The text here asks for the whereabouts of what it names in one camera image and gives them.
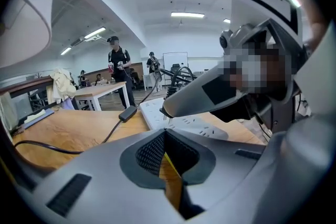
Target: desk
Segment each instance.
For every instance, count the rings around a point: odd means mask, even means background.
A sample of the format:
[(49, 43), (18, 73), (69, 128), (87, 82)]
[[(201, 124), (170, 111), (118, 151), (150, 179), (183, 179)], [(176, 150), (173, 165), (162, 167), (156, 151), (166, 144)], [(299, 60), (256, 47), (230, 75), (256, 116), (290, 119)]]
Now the desk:
[[(143, 80), (143, 85), (144, 85), (144, 87), (145, 87), (145, 91), (147, 90), (147, 88), (148, 88), (148, 86), (147, 86), (147, 84), (146, 84), (146, 79), (149, 79), (149, 81), (151, 82), (151, 86), (153, 87), (153, 85), (152, 85), (152, 81), (151, 81), (151, 79), (150, 79), (150, 77), (149, 77), (149, 74), (147, 74), (147, 75), (142, 75), (142, 80)], [(159, 87), (160, 87), (160, 90), (162, 90), (162, 80), (160, 81), (160, 83), (159, 83)]]
[(92, 109), (92, 105), (96, 111), (101, 111), (100, 104), (98, 102), (98, 98), (102, 97), (108, 93), (111, 93), (119, 88), (122, 88), (124, 93), (126, 107), (130, 106), (130, 101), (128, 99), (127, 90), (126, 90), (126, 82), (118, 82), (116, 84), (105, 84), (105, 85), (97, 85), (94, 87), (85, 87), (76, 91), (75, 98), (77, 101), (78, 107), (79, 101), (88, 101), (90, 110)]
[[(22, 134), (14, 136), (13, 144), (22, 140), (34, 140), (66, 150), (85, 151), (105, 139), (118, 122), (119, 114), (120, 111), (59, 110), (25, 130)], [(230, 141), (263, 144), (236, 120), (225, 123), (210, 113), (202, 113), (200, 116), (204, 121), (225, 130)], [(148, 130), (141, 112), (138, 111), (129, 121), (118, 126), (108, 142)], [(34, 164), (54, 168), (59, 168), (76, 157), (27, 144), (19, 145), (17, 150)], [(182, 181), (165, 157), (162, 159), (160, 178), (166, 181), (166, 197), (177, 209)]]

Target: wall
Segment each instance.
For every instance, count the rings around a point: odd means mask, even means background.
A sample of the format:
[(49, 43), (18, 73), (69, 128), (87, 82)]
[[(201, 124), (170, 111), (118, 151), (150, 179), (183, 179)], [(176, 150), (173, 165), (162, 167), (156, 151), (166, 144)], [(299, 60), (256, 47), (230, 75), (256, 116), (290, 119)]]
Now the wall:
[(167, 30), (148, 30), (146, 32), (148, 47), (141, 50), (144, 74), (148, 74), (146, 62), (150, 51), (155, 53), (161, 67), (163, 67), (163, 53), (186, 51), (189, 68), (193, 72), (213, 68), (223, 55), (223, 49), (219, 44), (220, 34), (221, 32), (215, 30), (200, 30), (186, 26)]
[[(138, 76), (139, 76), (140, 79), (142, 78), (143, 71), (142, 71), (142, 63), (141, 62), (133, 63), (130, 66), (130, 68), (133, 68), (134, 71), (138, 73)], [(106, 80), (111, 79), (111, 73), (109, 72), (108, 68), (97, 70), (97, 71), (91, 72), (91, 73), (86, 73), (85, 78), (88, 79), (91, 84), (93, 84), (96, 81), (98, 74), (101, 74), (101, 77), (106, 79)]]
[[(130, 54), (132, 63), (141, 62), (140, 50), (143, 48), (143, 45), (139, 41), (122, 36), (119, 37), (119, 41), (120, 46)], [(85, 50), (76, 53), (74, 55), (74, 75), (79, 76), (81, 70), (89, 73), (107, 68), (108, 53), (110, 50), (109, 45), (103, 44), (98, 40), (92, 42), (90, 47)]]
[(22, 78), (34, 76), (38, 72), (42, 76), (47, 76), (58, 67), (72, 72), (73, 57), (71, 55), (61, 56), (51, 48), (46, 49), (28, 60), (0, 68), (0, 88), (21, 82)]

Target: black cable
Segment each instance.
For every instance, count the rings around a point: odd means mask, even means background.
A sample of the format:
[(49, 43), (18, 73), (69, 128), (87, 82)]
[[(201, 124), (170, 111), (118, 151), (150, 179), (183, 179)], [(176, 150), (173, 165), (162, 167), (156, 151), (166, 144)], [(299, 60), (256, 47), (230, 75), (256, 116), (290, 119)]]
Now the black cable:
[(264, 128), (262, 127), (262, 125), (259, 123), (260, 129), (264, 132), (264, 134), (267, 135), (267, 137), (270, 139), (271, 137), (265, 132)]
[(101, 144), (104, 144), (112, 135), (112, 133), (116, 130), (116, 128), (118, 127), (118, 125), (121, 123), (121, 120), (117, 122), (117, 124), (113, 127), (112, 131), (109, 133), (109, 135), (104, 139), (103, 142), (101, 142)]
[[(174, 76), (174, 73), (171, 73), (170, 71), (166, 70), (166, 69), (163, 69), (163, 68), (160, 68), (160, 72), (164, 73), (165, 75), (169, 76), (169, 77), (173, 77)], [(176, 79), (178, 81), (182, 81), (182, 82), (186, 82), (186, 83), (190, 83), (190, 80), (186, 80), (186, 79), (183, 79), (181, 77), (176, 77)]]
[(182, 69), (186, 69), (186, 70), (188, 70), (191, 79), (194, 80), (194, 75), (193, 75), (193, 73), (191, 72), (190, 68), (189, 68), (189, 67), (186, 67), (186, 66), (183, 66), (183, 67), (180, 67), (179, 69), (177, 69), (176, 72), (174, 73), (174, 76), (173, 76), (173, 78), (172, 78), (172, 84), (171, 84), (171, 87), (174, 87), (176, 77), (177, 77), (177, 75), (180, 73), (180, 71), (181, 71)]
[(298, 109), (296, 109), (297, 112), (299, 111), (300, 104), (301, 104), (301, 94), (300, 94), (300, 97), (299, 97), (299, 105), (298, 105)]
[(66, 154), (72, 154), (72, 155), (78, 155), (81, 154), (83, 151), (68, 151), (68, 150), (63, 150), (62, 148), (58, 148), (55, 146), (51, 146), (42, 142), (37, 142), (37, 141), (32, 141), (32, 140), (22, 140), (20, 142), (17, 142), (14, 147), (17, 147), (18, 145), (21, 144), (31, 144), (31, 145), (36, 145), (36, 146), (42, 146), (42, 147), (46, 147), (50, 150), (53, 151), (57, 151), (57, 152), (61, 152), (61, 153), (66, 153)]
[[(159, 79), (160, 79), (160, 77), (158, 77), (158, 78), (156, 79), (156, 81), (155, 81), (155, 85), (156, 85), (156, 83), (158, 82)], [(140, 106), (140, 104), (143, 103), (143, 102), (148, 98), (148, 96), (151, 95), (151, 93), (152, 93), (152, 92), (154, 91), (154, 89), (155, 89), (155, 85), (153, 86), (153, 89), (150, 91), (150, 93), (147, 94), (146, 97), (145, 97), (144, 99), (142, 99), (141, 102), (140, 102), (136, 107)]]

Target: floor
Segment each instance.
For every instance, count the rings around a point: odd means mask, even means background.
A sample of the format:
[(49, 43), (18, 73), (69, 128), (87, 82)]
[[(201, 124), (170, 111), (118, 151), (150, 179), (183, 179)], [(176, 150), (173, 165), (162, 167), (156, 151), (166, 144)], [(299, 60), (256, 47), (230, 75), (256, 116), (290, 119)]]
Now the floor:
[[(141, 102), (141, 100), (143, 98), (145, 98), (145, 96), (147, 94), (149, 94), (151, 91), (151, 89), (147, 89), (147, 91), (145, 90), (133, 90), (133, 96), (135, 99), (135, 103), (138, 104), (139, 102)], [(166, 89), (163, 88), (159, 93), (152, 93), (147, 100), (153, 100), (156, 98), (161, 98), (161, 97), (165, 97), (166, 96)], [(124, 107), (121, 104), (120, 98), (119, 98), (119, 94), (118, 93), (114, 93), (114, 94), (109, 94), (106, 95), (104, 97), (99, 98), (99, 103), (101, 106), (101, 109), (104, 111), (111, 111), (111, 110), (123, 110)], [(263, 141), (265, 144), (267, 144), (267, 140), (265, 138), (265, 134), (263, 133), (263, 131), (261, 130), (258, 122), (253, 118), (252, 120), (244, 120), (241, 122), (241, 124), (243, 124), (246, 128), (248, 128), (252, 133), (254, 133), (261, 141)]]

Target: white table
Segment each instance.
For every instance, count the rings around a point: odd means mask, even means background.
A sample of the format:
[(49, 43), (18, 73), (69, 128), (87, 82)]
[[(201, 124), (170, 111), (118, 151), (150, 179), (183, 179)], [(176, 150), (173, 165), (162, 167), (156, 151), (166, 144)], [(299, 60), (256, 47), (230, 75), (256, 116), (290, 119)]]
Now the white table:
[(79, 89), (76, 91), (76, 94), (75, 94), (77, 105), (78, 107), (80, 107), (79, 101), (88, 101), (90, 110), (93, 110), (94, 108), (96, 111), (101, 111), (98, 98), (108, 93), (111, 93), (117, 89), (120, 89), (120, 88), (122, 88), (122, 91), (124, 93), (126, 107), (128, 108), (130, 106), (130, 101), (128, 99), (125, 81), (118, 82), (116, 84), (97, 85), (94, 87), (85, 87), (85, 88)]
[[(148, 78), (149, 81), (151, 82), (150, 85), (152, 85), (152, 81), (151, 81), (151, 78), (149, 77), (149, 74), (147, 74), (147, 75), (142, 75), (143, 85), (144, 85), (144, 87), (145, 87), (145, 91), (146, 91), (147, 88), (148, 88), (148, 86), (146, 85), (146, 79), (147, 79), (147, 78)], [(159, 82), (160, 90), (162, 90), (162, 85), (161, 85), (162, 81)]]

